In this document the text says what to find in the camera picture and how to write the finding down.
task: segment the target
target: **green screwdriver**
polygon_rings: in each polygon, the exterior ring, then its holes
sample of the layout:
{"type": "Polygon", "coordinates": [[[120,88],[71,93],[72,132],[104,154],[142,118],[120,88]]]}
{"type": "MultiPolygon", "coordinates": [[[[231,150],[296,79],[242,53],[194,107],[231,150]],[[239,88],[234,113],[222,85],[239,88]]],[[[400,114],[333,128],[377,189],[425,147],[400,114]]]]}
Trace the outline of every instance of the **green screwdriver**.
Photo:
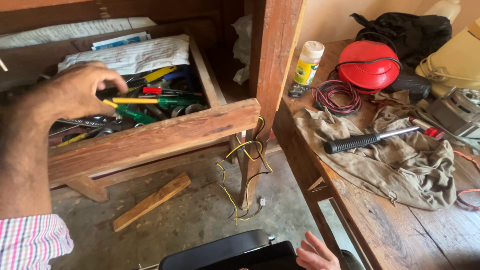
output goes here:
{"type": "Polygon", "coordinates": [[[197,97],[158,97],[158,98],[112,98],[112,101],[118,104],[158,104],[161,107],[170,105],[189,106],[199,103],[197,97]]]}
{"type": "Polygon", "coordinates": [[[156,119],[153,117],[150,117],[142,112],[139,111],[132,111],[127,107],[127,105],[118,105],[116,103],[111,102],[110,100],[104,99],[104,103],[111,105],[112,107],[115,108],[115,112],[118,113],[119,115],[123,116],[128,116],[133,118],[137,123],[142,123],[142,124],[151,124],[155,123],[156,119]]]}

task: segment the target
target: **yellow wire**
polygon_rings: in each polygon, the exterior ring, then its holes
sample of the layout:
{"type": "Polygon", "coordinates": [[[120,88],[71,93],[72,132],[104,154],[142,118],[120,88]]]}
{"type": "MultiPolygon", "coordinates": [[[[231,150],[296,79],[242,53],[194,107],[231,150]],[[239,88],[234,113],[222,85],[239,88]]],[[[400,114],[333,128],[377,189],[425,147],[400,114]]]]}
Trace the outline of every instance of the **yellow wire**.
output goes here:
{"type": "MultiPolygon", "coordinates": [[[[225,186],[225,169],[222,167],[222,165],[220,165],[220,164],[218,164],[218,163],[217,163],[217,165],[220,166],[220,168],[222,168],[222,170],[223,170],[223,181],[222,181],[222,182],[223,182],[223,186],[225,186]]],[[[225,190],[225,192],[227,193],[228,198],[230,199],[230,201],[231,201],[232,204],[233,204],[233,207],[235,208],[235,217],[238,216],[237,205],[233,202],[233,199],[232,199],[232,197],[230,196],[230,193],[228,193],[227,189],[224,188],[224,187],[222,187],[222,188],[223,188],[223,190],[225,190]]]]}
{"type": "MultiPolygon", "coordinates": [[[[260,120],[262,120],[262,125],[260,127],[259,130],[262,130],[264,127],[265,127],[265,120],[263,119],[263,117],[259,116],[258,117],[260,120]]],[[[267,165],[268,169],[270,170],[269,172],[263,172],[264,174],[267,174],[267,173],[273,173],[273,170],[272,168],[270,167],[270,165],[268,165],[268,162],[265,161],[265,158],[263,157],[262,155],[262,152],[263,152],[263,145],[261,142],[259,141],[256,141],[257,137],[258,137],[258,134],[255,136],[255,140],[254,141],[249,141],[249,142],[244,142],[244,143],[241,143],[241,141],[239,140],[239,138],[237,136],[235,136],[237,138],[237,141],[239,142],[240,145],[238,145],[237,147],[235,147],[233,150],[230,151],[230,153],[228,153],[225,158],[223,160],[221,160],[220,162],[217,162],[216,164],[223,170],[223,180],[222,180],[222,183],[223,185],[225,186],[225,168],[222,167],[222,165],[220,165],[220,163],[224,162],[232,153],[234,153],[235,151],[237,151],[239,148],[241,148],[242,146],[246,145],[246,144],[249,144],[249,143],[252,143],[252,142],[255,142],[257,144],[260,145],[260,150],[259,150],[259,157],[256,158],[256,159],[253,159],[249,154],[248,152],[245,150],[245,148],[243,149],[243,152],[247,155],[247,157],[252,160],[252,161],[256,161],[257,159],[261,158],[263,162],[265,162],[265,165],[267,165]]],[[[244,217],[248,214],[248,210],[250,208],[250,205],[248,203],[248,188],[250,186],[250,183],[252,182],[253,179],[255,179],[256,177],[258,177],[258,175],[256,175],[255,177],[251,178],[249,181],[248,181],[248,184],[247,184],[247,188],[246,188],[246,196],[247,196],[247,212],[241,216],[238,216],[238,210],[237,210],[237,205],[233,202],[233,199],[230,195],[230,193],[227,191],[227,189],[223,186],[222,189],[226,192],[226,194],[228,195],[228,198],[230,199],[230,201],[232,202],[233,204],[233,207],[235,208],[235,224],[238,224],[238,220],[241,220],[241,221],[247,221],[249,220],[250,218],[254,217],[256,214],[258,214],[260,212],[260,209],[258,209],[258,211],[253,214],[251,217],[249,218],[246,218],[246,219],[241,219],[241,217],[244,217]]]]}

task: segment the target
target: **black chair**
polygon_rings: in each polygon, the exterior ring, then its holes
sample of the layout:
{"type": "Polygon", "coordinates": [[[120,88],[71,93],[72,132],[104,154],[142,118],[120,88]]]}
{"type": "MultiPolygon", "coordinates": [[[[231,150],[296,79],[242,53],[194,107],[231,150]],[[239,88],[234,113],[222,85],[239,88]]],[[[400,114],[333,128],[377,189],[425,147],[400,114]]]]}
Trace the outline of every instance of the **black chair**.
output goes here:
{"type": "Polygon", "coordinates": [[[295,262],[290,241],[277,244],[263,229],[232,235],[169,255],[160,262],[159,270],[238,270],[303,269],[295,262]]]}

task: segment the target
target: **concrete floor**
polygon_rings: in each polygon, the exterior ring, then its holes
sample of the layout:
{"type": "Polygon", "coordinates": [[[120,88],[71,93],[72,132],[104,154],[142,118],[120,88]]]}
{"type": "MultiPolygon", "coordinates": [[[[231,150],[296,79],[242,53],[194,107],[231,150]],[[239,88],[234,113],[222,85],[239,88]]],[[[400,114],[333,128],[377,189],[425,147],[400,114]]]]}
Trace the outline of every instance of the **concrete floor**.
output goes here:
{"type": "MultiPolygon", "coordinates": [[[[52,192],[54,213],[67,224],[75,247],[72,253],[50,261],[52,269],[129,270],[157,264],[170,254],[229,235],[263,228],[276,236],[276,242],[289,240],[294,247],[306,231],[321,238],[312,215],[282,151],[266,157],[274,173],[263,175],[257,186],[258,199],[266,206],[254,218],[227,219],[233,206],[219,186],[222,171],[217,160],[192,163],[126,181],[107,189],[110,201],[98,204],[83,196],[58,199],[66,189],[52,192]],[[158,188],[186,172],[190,184],[173,198],[156,207],[122,231],[113,232],[112,222],[158,188]]],[[[240,193],[238,165],[223,163],[226,185],[234,198],[240,193]]],[[[250,213],[258,209],[252,205],[250,213]]],[[[329,201],[321,202],[340,248],[356,252],[329,201]]]]}

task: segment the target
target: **hand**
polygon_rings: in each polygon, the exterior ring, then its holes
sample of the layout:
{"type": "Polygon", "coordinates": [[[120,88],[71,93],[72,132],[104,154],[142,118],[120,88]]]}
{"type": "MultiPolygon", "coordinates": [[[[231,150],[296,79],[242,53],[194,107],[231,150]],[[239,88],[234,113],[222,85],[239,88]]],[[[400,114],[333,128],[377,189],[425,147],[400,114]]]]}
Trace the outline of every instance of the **hand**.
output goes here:
{"type": "Polygon", "coordinates": [[[115,109],[100,101],[95,92],[113,86],[120,92],[128,91],[122,76],[102,62],[79,63],[40,84],[25,97],[23,103],[29,108],[41,107],[42,114],[51,115],[55,120],[112,115],[115,109]]]}
{"type": "Polygon", "coordinates": [[[322,241],[311,232],[307,232],[305,238],[307,240],[300,243],[302,248],[297,248],[298,265],[307,270],[340,270],[337,257],[322,241]]]}

